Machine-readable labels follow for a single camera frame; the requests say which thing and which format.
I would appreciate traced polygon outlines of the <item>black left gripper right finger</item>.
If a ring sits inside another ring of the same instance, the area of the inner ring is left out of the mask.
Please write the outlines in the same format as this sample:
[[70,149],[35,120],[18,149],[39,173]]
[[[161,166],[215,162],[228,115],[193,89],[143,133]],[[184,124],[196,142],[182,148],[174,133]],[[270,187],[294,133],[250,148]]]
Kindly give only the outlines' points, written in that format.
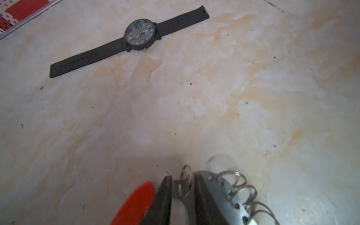
[[200,175],[195,177],[194,191],[197,224],[228,225],[228,222],[217,206],[205,179]]

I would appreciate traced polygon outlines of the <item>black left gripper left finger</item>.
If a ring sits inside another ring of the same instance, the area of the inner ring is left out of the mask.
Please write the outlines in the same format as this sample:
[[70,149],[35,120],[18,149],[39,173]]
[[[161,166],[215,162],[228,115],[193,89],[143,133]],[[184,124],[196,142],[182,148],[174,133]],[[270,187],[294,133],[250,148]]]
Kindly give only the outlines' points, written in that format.
[[172,206],[172,176],[164,177],[140,225],[169,225]]

